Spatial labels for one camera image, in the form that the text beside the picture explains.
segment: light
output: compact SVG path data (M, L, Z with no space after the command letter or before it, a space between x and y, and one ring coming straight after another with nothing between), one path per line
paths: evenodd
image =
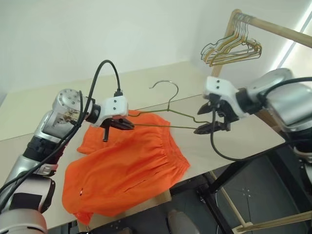
M306 25L308 25L308 21L311 20L310 15L312 14L312 2L309 5L308 9L306 10L306 12L303 14L303 16L301 17L301 19L299 20L297 26L295 27L295 31L297 32L303 32ZM291 50L293 49L295 45L295 42L292 40L287 40L285 45L283 46L281 52L279 53L279 55L276 57L276 60L274 61L272 67L270 68L271 70L275 70L276 68L280 68L282 67L283 63L285 62L286 58L288 57L288 55L290 54Z

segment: black cable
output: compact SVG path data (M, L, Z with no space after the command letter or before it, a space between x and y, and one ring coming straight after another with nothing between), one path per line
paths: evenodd
M30 176L33 174L37 169L39 169L45 162L47 162L50 158L52 158L55 154L57 154L60 150L62 150L63 147L66 146L66 144L71 140L71 138L75 135L75 133L78 131L80 128L85 114L82 112L83 111L83 99L82 99L82 93L79 91L79 96L80 96L80 113L79 117L77 120L77 124L70 130L71 134L67 138L62 138L61 140L63 141L62 144L60 144L48 157L46 157L43 161L38 163L37 166L33 167L32 169L28 170L21 178L16 182L16 184L10 189L8 194L5 196L5 198L2 200L0 203L0 212L2 212L3 208L5 207L6 203L10 199L10 197L13 195L14 191ZM11 181L9 181L6 184L13 183L17 179L14 178Z
M293 84L293 83L299 83L299 82L305 82L305 81L312 81L312 77L303 77L303 78L296 78L296 79L289 79L286 81L282 81L276 85L273 85L272 87L270 87L269 89L267 89L263 95L260 95L260 98L262 100L262 103L264 104L266 99L267 99L267 95L273 91L274 89L281 87L283 85L286 84Z
M118 75L117 69L116 69L115 65L112 63L112 61L110 61L110 60L108 60L108 59L107 59L107 60L104 60L103 62L101 62L101 63L99 64L99 66L97 67L97 71L96 71L96 73L94 74L94 78L93 78L93 82L92 82L91 87L95 85L95 83L96 83L96 81L97 81L97 78L98 78L98 74L99 74L99 72L100 72L102 66L103 66L104 64L106 64L106 63L109 63L109 64L113 67L113 70L114 70L114 72L115 72L116 79L117 79L117 92L120 92L121 89L120 89L119 75ZM93 93L93 90L90 89L89 96L92 96L92 93Z
M303 142L303 141L311 141L311 139L301 139L301 140L292 140L292 141L286 141L282 144L279 144L277 146L274 146L268 150L264 150L260 153L257 153L257 154L254 154L254 155L251 155L249 157L246 157L246 158L232 158L232 157L228 157L228 156L225 156L224 154L222 154L215 146L215 143L214 143L214 130L215 130L215 115L216 115L216 110L215 108L213 108L212 110L213 112L213 121L212 121L212 129L211 129L211 133L210 133L210 143L211 143L211 146L212 148L214 149L214 151L219 155L221 156L222 158L225 158L227 160L231 160L231 161L247 161L247 160L251 160L251 159L256 159L260 156L263 156L264 154L270 152L270 151L273 151L273 150L276 150L276 149L279 149L281 147L284 147L286 145L291 145L293 143L297 143L297 142Z
M58 153L59 150L61 150L63 147L66 146L66 144L71 140L71 138L76 134L76 132L78 131L78 129L80 128L82 122L84 121L86 115L88 114L88 109L89 109L89 105L90 102L92 100L92 95L93 95L93 91L96 85L96 81L98 79L98 75L99 72L101 71L101 68L104 64L109 63L111 64L111 66L114 69L115 75L116 75L116 79L117 79L117 92L115 92L115 96L120 96L122 95L121 89L120 89L120 82L119 82L119 75L118 72L116 70L115 65L110 61L110 60L104 60L102 61L99 66L97 67L96 73L94 75L91 87L90 87L90 91L89 91L89 95L87 98L87 102L83 111L83 98L82 98L82 93L81 91L79 91L79 97L80 97L80 113L79 113L79 117L78 120L75 124L75 126L59 141L59 143L57 144L57 148L48 156L46 157L43 161L41 161L37 166L35 166L34 168L28 170L27 172L24 172L23 174L18 175L16 178L10 180L9 182L5 183L1 188L0 188L0 194L1 192L3 192L3 190L8 187L10 184L18 181L9 191L9 193L6 195L6 197L2 200L2 202L0 203L0 213L2 212L3 208L5 207L7 201L10 199L11 195L14 193L14 191L19 187L19 185L21 185L28 176L30 176L33 172L35 172L38 168L40 168L46 161L48 161L51 157L53 157L55 154Z

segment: hanger hook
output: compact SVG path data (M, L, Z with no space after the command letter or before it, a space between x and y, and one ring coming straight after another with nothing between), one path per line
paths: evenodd
M169 110L171 100L172 100L172 99L178 94L178 92L179 92L179 86L178 86L176 83L173 83L171 80L162 79L162 80L160 80L160 81L157 81L152 87L150 87L150 89L153 89L158 83L161 83L161 82L168 82L168 83L173 84L173 85L176 87L176 93L175 93L175 94L172 96L172 98L170 98L169 101L168 101L167 110Z

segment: black clamp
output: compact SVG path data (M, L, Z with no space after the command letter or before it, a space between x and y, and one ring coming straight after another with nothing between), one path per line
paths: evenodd
M133 123L130 122L129 120L127 120L126 118L118 118L118 119L107 118L101 124L101 128L104 128L104 136L103 136L104 142L108 141L108 134L109 134L109 128L110 127L117 128L120 130L132 130L132 129L134 129Z
M202 105L199 111L197 112L198 115L210 113L213 109L216 110L219 117L223 117L223 122L216 121L214 124L214 132L219 130L222 131L229 131L231 130L231 122L239 120L238 116L234 113L233 109L231 108L230 104L224 100L220 99L220 95L216 94L209 94L208 99L209 102ZM194 133L203 135L203 134L210 134L212 132L212 123L206 123L204 125L199 126Z

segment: robotic arm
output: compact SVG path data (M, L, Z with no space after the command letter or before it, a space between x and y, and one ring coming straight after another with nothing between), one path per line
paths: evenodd
M282 131L293 144L294 152L299 156L302 169L311 184L312 181L312 89L301 83L282 86L291 81L293 75L288 69L271 71L252 83L247 88L236 89L229 81L208 77L204 98L209 102L203 105L198 114L213 112L224 118L224 122L199 126L196 134L212 134L215 131L231 128L231 122L266 109L276 120ZM53 103L53 108L40 122L24 154L19 156L6 182L18 181L23 173L42 164L20 184L6 201L14 184L7 186L0 194L0 204L4 204L0 214L0 233L46 233L45 220L41 213L51 204L55 182L50 178L57 170L57 163L65 145L42 163L59 144L68 137L73 124L79 122L81 101L86 105L87 97L71 89L60 91ZM103 141L108 140L109 128L121 130L133 129L133 124L124 117L128 114L128 103L120 88L118 95L106 99L102 104L89 104L84 119L97 127L105 129Z
M299 83L306 80L312 81L312 78L294 79L289 69L280 68L238 90L227 80L208 77L204 98L209 102L199 109L198 114L215 111L224 121L204 124L195 133L229 131L231 122L262 109L267 110L281 128L286 140L293 142L291 146L301 164L301 177L306 190L312 194L312 88Z
M51 205L55 190L55 182L50 177L56 172L58 160L65 149L63 141L69 141L73 136L74 133L71 132L80 121L80 116L84 116L84 120L94 126L105 129L103 141L108 140L110 127L120 130L133 129L133 124L125 118L128 115L128 102L119 87L115 97L108 98L101 104L96 104L92 99L85 109L87 99L72 89L61 90L56 96L52 110L42 118L25 152L18 157L6 183L18 181L25 172L33 170L36 166L39 166L38 169L17 189L12 190L15 183L1 188L0 204L3 206L0 214L0 233L47 233L42 213ZM81 113L83 109L86 111L85 115Z

